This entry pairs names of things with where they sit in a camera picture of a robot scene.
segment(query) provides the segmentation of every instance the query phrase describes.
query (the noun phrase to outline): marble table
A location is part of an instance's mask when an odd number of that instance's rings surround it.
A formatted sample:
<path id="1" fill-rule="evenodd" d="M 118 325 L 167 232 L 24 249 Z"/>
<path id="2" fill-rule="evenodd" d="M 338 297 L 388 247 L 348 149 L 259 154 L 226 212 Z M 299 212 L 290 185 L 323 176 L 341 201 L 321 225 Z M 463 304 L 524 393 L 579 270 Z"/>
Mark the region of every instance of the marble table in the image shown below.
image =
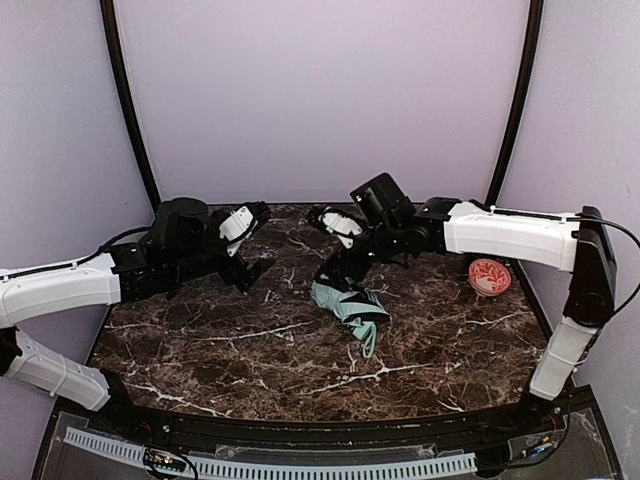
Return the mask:
<path id="1" fill-rule="evenodd" d="M 337 240 L 306 224 L 308 208 L 273 207 L 243 244 L 247 260 L 278 259 L 247 294 L 213 275 L 171 300 L 117 306 L 91 365 L 118 372 L 137 404 L 251 420 L 385 420 L 517 401 L 546 341 L 515 277 L 505 294 L 484 298 L 463 256 L 375 267 L 366 284 L 393 320 L 365 360 L 310 299 Z"/>

